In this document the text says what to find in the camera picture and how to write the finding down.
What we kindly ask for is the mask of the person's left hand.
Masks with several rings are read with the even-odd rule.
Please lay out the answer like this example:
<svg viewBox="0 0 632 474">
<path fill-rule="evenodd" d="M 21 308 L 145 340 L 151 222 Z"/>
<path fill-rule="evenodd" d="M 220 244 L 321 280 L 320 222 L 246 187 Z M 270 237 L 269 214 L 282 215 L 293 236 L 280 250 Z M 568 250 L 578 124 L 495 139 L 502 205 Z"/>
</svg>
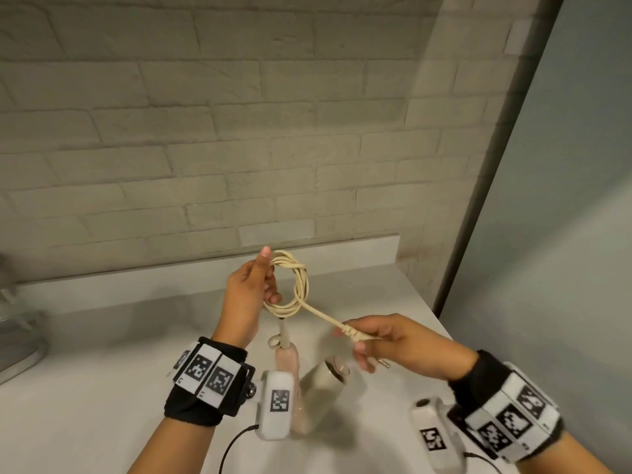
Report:
<svg viewBox="0 0 632 474">
<path fill-rule="evenodd" d="M 249 273 L 254 260 L 242 265 L 227 279 L 223 306 L 211 340 L 245 349 L 258 332 L 258 323 L 264 303 L 278 304 L 282 296 L 273 284 L 266 291 L 251 287 Z"/>
</svg>

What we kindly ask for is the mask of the person's right hand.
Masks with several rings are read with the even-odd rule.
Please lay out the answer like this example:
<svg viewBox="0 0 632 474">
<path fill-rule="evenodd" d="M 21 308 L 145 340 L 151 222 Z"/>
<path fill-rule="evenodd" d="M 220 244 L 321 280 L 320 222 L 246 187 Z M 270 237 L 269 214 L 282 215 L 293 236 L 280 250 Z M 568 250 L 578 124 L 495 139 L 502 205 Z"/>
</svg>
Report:
<svg viewBox="0 0 632 474">
<path fill-rule="evenodd" d="M 375 372 L 371 359 L 386 359 L 425 377 L 456 381 L 467 375 L 479 354 L 399 313 L 390 314 L 396 329 L 391 337 L 355 342 L 353 357 L 358 367 Z"/>
</svg>

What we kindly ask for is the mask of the person's left forearm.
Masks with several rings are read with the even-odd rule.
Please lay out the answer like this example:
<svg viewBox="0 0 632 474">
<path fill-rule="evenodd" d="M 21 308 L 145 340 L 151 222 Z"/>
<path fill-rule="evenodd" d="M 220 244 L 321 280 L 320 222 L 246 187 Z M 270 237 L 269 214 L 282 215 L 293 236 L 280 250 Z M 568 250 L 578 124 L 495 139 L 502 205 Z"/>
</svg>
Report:
<svg viewBox="0 0 632 474">
<path fill-rule="evenodd" d="M 165 417 L 126 474 L 201 474 L 215 430 Z"/>
</svg>

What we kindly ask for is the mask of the person's right forearm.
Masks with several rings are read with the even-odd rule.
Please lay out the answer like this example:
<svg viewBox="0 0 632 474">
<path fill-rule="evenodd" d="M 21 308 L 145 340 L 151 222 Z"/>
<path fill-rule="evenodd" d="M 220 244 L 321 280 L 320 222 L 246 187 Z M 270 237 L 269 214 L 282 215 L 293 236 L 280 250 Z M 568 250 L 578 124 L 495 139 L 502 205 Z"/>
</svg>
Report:
<svg viewBox="0 0 632 474">
<path fill-rule="evenodd" d="M 536 456 L 515 464 L 519 474 L 613 474 L 568 432 Z"/>
</svg>

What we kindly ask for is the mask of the pink and beige hair dryer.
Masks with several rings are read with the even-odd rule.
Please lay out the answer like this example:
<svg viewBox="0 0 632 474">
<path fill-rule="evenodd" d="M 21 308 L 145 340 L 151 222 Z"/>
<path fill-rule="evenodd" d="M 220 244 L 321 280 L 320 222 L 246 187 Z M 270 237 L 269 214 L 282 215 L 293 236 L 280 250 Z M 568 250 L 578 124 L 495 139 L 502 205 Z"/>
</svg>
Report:
<svg viewBox="0 0 632 474">
<path fill-rule="evenodd" d="M 268 345 L 274 351 L 276 370 L 289 373 L 293 381 L 290 436 L 304 437 L 320 425 L 349 385 L 350 361 L 328 356 L 300 376 L 299 354 L 286 334 L 273 335 Z"/>
</svg>

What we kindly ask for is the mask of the black left wristband with markers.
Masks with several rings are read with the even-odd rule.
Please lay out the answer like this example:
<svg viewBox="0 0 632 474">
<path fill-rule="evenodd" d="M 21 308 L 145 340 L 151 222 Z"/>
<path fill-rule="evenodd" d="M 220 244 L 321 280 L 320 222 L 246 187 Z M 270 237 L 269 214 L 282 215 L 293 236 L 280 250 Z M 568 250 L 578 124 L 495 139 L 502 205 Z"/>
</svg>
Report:
<svg viewBox="0 0 632 474">
<path fill-rule="evenodd" d="M 199 337 L 170 371 L 173 388 L 164 416 L 200 427 L 217 427 L 224 416 L 235 417 L 255 373 L 247 357 L 247 350 Z"/>
</svg>

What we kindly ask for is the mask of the black wristband with markers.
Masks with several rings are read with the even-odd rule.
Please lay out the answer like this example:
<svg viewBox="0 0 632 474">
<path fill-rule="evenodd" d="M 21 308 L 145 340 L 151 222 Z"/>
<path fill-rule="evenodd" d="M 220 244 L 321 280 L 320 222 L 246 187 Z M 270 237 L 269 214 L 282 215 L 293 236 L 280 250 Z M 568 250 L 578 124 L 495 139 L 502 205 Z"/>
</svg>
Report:
<svg viewBox="0 0 632 474">
<path fill-rule="evenodd" d="M 557 404 L 515 365 L 485 350 L 469 373 L 448 384 L 456 401 L 448 419 L 493 460 L 530 459 L 565 431 Z"/>
<path fill-rule="evenodd" d="M 164 416 L 200 427 L 217 427 L 224 416 L 235 417 L 255 373 L 247 357 L 247 350 L 199 337 L 170 371 L 173 388 Z"/>
</svg>

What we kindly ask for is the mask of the black right wristband with markers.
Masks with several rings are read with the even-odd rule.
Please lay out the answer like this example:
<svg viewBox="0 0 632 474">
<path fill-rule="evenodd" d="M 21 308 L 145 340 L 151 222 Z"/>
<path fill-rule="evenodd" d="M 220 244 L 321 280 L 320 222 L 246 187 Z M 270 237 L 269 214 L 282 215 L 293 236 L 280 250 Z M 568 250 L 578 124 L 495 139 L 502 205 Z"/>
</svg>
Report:
<svg viewBox="0 0 632 474">
<path fill-rule="evenodd" d="M 515 365 L 485 350 L 469 373 L 448 384 L 456 401 L 448 419 L 493 460 L 530 459 L 565 431 L 557 404 Z"/>
</svg>

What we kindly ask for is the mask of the grey tall cabinet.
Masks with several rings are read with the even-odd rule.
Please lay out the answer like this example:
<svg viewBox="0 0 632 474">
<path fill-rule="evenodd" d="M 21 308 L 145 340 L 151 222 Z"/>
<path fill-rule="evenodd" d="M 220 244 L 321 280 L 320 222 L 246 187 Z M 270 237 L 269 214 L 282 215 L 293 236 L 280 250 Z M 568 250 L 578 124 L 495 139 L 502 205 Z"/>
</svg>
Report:
<svg viewBox="0 0 632 474">
<path fill-rule="evenodd" d="M 440 314 L 632 474 L 632 0 L 565 0 Z"/>
</svg>

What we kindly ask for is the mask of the grey metal appliance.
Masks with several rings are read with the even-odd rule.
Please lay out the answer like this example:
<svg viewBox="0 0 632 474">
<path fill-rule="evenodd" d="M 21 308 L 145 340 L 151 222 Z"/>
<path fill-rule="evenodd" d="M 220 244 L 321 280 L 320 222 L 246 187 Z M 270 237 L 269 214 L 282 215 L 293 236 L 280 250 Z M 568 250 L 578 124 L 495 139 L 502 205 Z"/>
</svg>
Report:
<svg viewBox="0 0 632 474">
<path fill-rule="evenodd" d="M 25 299 L 10 259 L 0 254 L 0 385 L 47 355 L 49 343 L 42 321 L 42 313 Z"/>
</svg>

